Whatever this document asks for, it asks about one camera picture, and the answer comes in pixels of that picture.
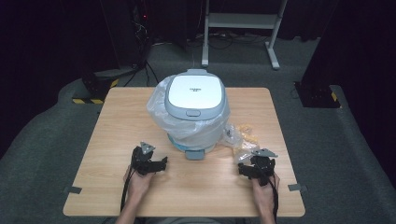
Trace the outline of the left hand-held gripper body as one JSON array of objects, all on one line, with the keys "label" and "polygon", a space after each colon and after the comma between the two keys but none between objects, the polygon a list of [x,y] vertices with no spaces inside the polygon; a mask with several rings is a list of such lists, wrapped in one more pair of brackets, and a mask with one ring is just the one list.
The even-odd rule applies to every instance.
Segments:
[{"label": "left hand-held gripper body", "polygon": [[141,142],[139,147],[133,150],[132,167],[141,175],[154,173],[151,157],[153,155],[154,146]]}]

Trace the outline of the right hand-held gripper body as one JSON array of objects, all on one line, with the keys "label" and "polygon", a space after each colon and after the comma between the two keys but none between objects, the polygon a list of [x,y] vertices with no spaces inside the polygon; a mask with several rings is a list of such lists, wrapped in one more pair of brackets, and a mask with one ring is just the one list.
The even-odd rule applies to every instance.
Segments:
[{"label": "right hand-held gripper body", "polygon": [[253,178],[259,180],[260,186],[269,183],[269,177],[274,175],[277,154],[267,148],[255,150],[252,152],[253,157],[250,159],[253,165]]}]

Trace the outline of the clear plastic bag yellow contents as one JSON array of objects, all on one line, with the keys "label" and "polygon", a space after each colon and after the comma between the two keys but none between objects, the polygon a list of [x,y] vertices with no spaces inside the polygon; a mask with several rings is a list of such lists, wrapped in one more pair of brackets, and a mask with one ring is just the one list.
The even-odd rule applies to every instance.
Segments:
[{"label": "clear plastic bag yellow contents", "polygon": [[235,163],[249,163],[253,151],[260,148],[258,137],[253,134],[252,127],[247,124],[237,125],[237,142],[233,147]]}]

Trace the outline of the person's left hand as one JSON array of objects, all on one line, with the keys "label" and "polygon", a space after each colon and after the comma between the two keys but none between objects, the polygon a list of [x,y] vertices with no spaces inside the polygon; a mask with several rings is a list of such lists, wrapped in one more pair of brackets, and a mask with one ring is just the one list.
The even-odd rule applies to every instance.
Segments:
[{"label": "person's left hand", "polygon": [[149,190],[152,177],[154,177],[154,173],[141,175],[139,173],[126,172],[123,178],[123,180],[128,183],[126,202],[141,202]]}]

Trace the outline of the person's right hand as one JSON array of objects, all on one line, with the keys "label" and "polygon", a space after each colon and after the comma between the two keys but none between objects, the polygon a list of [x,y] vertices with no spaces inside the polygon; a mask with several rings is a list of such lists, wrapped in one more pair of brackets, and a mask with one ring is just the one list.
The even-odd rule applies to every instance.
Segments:
[{"label": "person's right hand", "polygon": [[279,177],[273,175],[269,180],[267,185],[261,186],[258,179],[251,179],[254,203],[261,214],[271,214],[275,208],[273,188],[278,189]]}]

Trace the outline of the crumpled clear plastic wrapper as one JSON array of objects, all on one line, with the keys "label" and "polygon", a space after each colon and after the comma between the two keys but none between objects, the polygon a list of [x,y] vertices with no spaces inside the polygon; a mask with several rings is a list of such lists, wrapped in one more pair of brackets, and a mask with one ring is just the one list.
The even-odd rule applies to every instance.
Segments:
[{"label": "crumpled clear plastic wrapper", "polygon": [[241,133],[231,123],[227,123],[223,129],[220,142],[227,147],[238,147],[243,140]]}]

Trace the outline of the white lidded trash bin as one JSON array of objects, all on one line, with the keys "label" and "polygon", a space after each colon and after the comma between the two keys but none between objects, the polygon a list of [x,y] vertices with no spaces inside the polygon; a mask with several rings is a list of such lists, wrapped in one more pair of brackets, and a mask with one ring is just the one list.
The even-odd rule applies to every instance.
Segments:
[{"label": "white lidded trash bin", "polygon": [[162,129],[169,128],[170,125],[168,121],[173,121],[173,119],[170,118],[164,107],[166,86],[172,77],[174,76],[167,77],[157,85],[147,103],[147,111],[149,112],[155,123]]}]

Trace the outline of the black stand base striped tape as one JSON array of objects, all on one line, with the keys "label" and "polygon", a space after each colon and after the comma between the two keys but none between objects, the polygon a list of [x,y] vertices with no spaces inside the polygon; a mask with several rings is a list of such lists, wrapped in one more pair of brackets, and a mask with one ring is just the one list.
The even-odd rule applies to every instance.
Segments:
[{"label": "black stand base striped tape", "polygon": [[340,108],[336,94],[330,87],[317,88],[305,85],[302,82],[294,83],[303,107],[312,108]]},{"label": "black stand base striped tape", "polygon": [[84,72],[72,102],[78,105],[101,105],[110,89],[116,87],[120,78],[120,69],[110,69],[100,72]]}]

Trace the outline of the white metal stand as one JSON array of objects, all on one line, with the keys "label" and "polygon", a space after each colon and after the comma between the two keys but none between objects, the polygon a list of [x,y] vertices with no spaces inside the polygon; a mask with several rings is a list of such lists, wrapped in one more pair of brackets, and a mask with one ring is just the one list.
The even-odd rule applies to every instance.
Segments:
[{"label": "white metal stand", "polygon": [[264,46],[268,53],[272,68],[274,70],[278,70],[280,68],[280,64],[274,50],[274,45],[288,0],[280,0],[280,7],[276,14],[212,13],[210,11],[209,3],[210,0],[205,0],[204,43],[202,46],[201,61],[201,65],[203,67],[208,67],[209,65],[210,28],[246,28],[272,31],[270,40],[265,42]]}]

